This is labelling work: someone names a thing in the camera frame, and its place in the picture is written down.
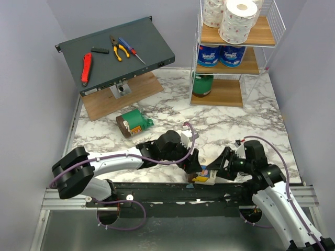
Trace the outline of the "cream cartoon roll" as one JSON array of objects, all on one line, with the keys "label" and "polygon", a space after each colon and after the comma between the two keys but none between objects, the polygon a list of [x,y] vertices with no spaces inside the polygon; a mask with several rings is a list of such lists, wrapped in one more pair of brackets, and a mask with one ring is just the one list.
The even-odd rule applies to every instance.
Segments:
[{"label": "cream cartoon roll", "polygon": [[202,171],[194,174],[188,174],[187,181],[194,184],[200,185],[214,185],[217,171],[210,170],[207,166],[202,166]]}]

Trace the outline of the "green brown roll front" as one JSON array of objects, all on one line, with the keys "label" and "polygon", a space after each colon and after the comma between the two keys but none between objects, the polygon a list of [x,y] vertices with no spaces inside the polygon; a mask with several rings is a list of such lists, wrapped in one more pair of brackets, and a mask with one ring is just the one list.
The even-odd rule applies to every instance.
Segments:
[{"label": "green brown roll front", "polygon": [[207,96],[211,92],[213,81],[213,75],[196,74],[194,76],[192,94],[196,97]]}]

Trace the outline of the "blue white paper towel roll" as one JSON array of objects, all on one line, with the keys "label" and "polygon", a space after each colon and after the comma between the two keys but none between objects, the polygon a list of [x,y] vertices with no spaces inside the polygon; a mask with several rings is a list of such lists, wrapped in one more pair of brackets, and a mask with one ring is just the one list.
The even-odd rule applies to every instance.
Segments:
[{"label": "blue white paper towel roll", "polygon": [[246,47],[223,45],[219,53],[219,62],[226,67],[238,67],[243,60],[245,52]]}]

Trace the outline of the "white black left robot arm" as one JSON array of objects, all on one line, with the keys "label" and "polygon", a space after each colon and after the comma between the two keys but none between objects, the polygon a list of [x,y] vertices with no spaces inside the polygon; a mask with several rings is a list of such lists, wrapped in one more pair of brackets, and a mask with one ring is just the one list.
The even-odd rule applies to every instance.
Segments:
[{"label": "white black left robot arm", "polygon": [[76,147],[52,166],[54,179],[49,187],[58,191],[60,199],[85,195],[109,207],[115,203],[116,192],[112,182],[98,179],[99,175],[174,164],[187,174],[201,172],[199,151],[194,147],[197,138],[191,129],[168,130],[156,140],[118,152],[89,153],[83,146]]}]

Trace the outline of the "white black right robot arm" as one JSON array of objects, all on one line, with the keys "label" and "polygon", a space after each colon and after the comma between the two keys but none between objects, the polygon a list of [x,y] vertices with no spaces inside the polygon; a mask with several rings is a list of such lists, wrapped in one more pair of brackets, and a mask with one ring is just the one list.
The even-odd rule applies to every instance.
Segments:
[{"label": "white black right robot arm", "polygon": [[225,147],[207,169],[227,180],[235,180],[240,172],[252,177],[242,184],[241,200],[260,208],[287,250],[334,250],[334,241],[310,222],[289,187],[289,177],[268,163],[258,140],[242,141],[236,150]]}]

